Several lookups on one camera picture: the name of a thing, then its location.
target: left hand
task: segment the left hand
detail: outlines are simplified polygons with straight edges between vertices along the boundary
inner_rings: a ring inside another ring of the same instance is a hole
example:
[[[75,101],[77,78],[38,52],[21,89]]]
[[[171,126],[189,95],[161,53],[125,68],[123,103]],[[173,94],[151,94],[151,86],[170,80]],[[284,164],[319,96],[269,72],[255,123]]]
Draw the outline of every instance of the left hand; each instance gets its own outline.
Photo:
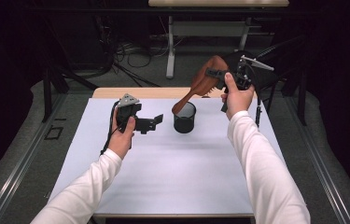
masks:
[[[111,134],[111,139],[110,143],[108,144],[108,148],[114,151],[123,160],[129,148],[131,147],[133,131],[134,127],[136,126],[136,120],[134,119],[134,117],[129,117],[126,129],[124,133],[121,133],[119,130],[117,130],[117,112],[118,109],[116,108],[114,111],[113,125],[111,128],[115,131]]]

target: dark background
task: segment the dark background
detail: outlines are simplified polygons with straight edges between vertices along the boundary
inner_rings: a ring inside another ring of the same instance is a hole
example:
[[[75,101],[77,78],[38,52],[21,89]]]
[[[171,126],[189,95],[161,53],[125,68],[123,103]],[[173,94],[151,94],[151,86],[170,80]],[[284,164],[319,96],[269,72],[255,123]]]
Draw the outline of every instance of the dark background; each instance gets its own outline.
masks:
[[[35,3],[57,7],[97,4],[87,0],[60,2]],[[147,7],[147,0],[105,3],[112,7]],[[307,35],[308,48],[300,55],[308,74],[307,89],[320,102],[329,145],[350,177],[350,1],[292,0],[290,7],[324,10],[319,20],[282,20],[273,43]],[[50,64],[83,69],[108,60],[107,49],[99,43],[101,37],[94,17],[55,15],[47,22],[27,15],[29,24],[34,25],[32,31],[24,16],[11,1],[0,0],[0,160],[30,109],[30,88],[42,80],[43,71]],[[150,34],[161,32],[154,17],[112,17],[112,22],[116,37],[142,47],[148,47]]]

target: white table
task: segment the white table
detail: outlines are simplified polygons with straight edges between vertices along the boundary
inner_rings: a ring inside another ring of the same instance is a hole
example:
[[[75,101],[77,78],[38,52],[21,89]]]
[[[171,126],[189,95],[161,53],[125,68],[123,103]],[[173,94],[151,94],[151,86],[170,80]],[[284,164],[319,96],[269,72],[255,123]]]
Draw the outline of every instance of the white table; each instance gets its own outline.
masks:
[[[149,95],[163,97],[167,93],[168,99],[139,98],[142,110],[137,116],[152,119],[163,114],[163,122],[157,125],[156,131],[135,132],[133,147],[94,215],[252,217],[242,167],[226,136],[229,122],[220,111],[221,100],[192,98],[190,101],[197,107],[195,128],[191,133],[182,134],[173,127],[171,109],[178,99],[169,99],[175,97],[168,91],[171,88],[151,89],[154,91]],[[180,89],[179,94],[187,91],[187,88]],[[129,93],[138,98],[141,89],[121,90],[128,91],[114,93]],[[107,95],[99,94],[89,100],[50,198],[98,160],[105,144],[111,108],[118,100],[117,96],[99,98]],[[141,91],[140,95],[147,97],[147,92]],[[251,116],[255,110],[256,101],[250,107]],[[264,108],[260,131],[282,156]]]
[[[151,7],[287,7],[288,0],[148,0],[148,4]],[[174,77],[174,35],[240,36],[241,42],[238,49],[243,50],[250,20],[248,18],[245,21],[174,21],[173,17],[169,16],[169,55],[166,77]]]

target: gray floor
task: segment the gray floor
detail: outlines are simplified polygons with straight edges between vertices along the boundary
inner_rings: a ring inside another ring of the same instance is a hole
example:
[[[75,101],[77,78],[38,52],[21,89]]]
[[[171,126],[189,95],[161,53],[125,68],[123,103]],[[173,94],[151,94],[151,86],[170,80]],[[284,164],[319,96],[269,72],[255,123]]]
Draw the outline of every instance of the gray floor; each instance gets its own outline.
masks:
[[[246,49],[259,52],[269,45],[269,39],[266,36],[250,36],[246,42]],[[167,54],[153,57],[149,65],[142,68],[132,68],[127,63],[129,57],[129,62],[133,65],[146,63],[147,58],[141,54],[126,56],[120,64],[163,87],[187,87],[193,74],[210,56],[231,52],[238,46],[238,41],[232,38],[182,40],[176,47],[173,79],[165,77]],[[117,73],[115,69],[89,80],[101,87],[136,86],[129,77],[122,72]],[[47,194],[55,184],[78,122],[92,94],[73,80],[68,80],[68,83],[71,87],[68,94],[54,94],[56,98],[54,114],[45,125],[41,125],[44,114],[42,83],[37,83],[32,88],[35,95],[32,109],[0,162],[0,223],[29,223],[48,200]],[[295,99],[296,96],[284,98],[277,92],[270,113],[270,120],[288,169],[308,204],[312,223],[350,223],[350,181],[329,149],[318,110],[319,103],[313,95],[308,94],[306,104],[308,126],[300,127],[297,119],[291,116],[294,114]],[[54,134],[48,134],[49,127],[63,128],[61,137],[49,140],[50,135]],[[311,144],[308,144],[308,141],[312,141],[313,147],[324,162],[333,187],[338,192],[337,197],[330,194],[332,186],[331,188],[325,186],[325,180],[318,172],[319,166],[314,162],[314,154],[311,153]],[[35,148],[35,153],[28,153],[29,148]],[[27,155],[29,155],[28,163],[21,167],[20,161],[24,161]],[[16,172],[20,167],[25,173]],[[12,176],[18,177],[19,185],[7,182]],[[10,194],[3,200],[1,192],[6,193],[3,189],[7,184],[14,189],[9,191]],[[340,213],[337,211],[336,203],[339,201],[336,199],[342,200],[340,203],[343,203],[345,211]]]

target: white long sleeve shirt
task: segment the white long sleeve shirt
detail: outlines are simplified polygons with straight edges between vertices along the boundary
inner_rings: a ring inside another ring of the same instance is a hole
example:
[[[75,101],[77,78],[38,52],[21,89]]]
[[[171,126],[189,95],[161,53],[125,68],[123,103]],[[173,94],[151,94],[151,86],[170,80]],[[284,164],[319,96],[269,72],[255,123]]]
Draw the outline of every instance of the white long sleeve shirt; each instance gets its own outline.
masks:
[[[247,111],[231,118],[228,137],[245,172],[256,222],[310,223],[309,211],[285,163]]]
[[[53,198],[32,223],[87,223],[122,164],[108,149],[90,169]]]

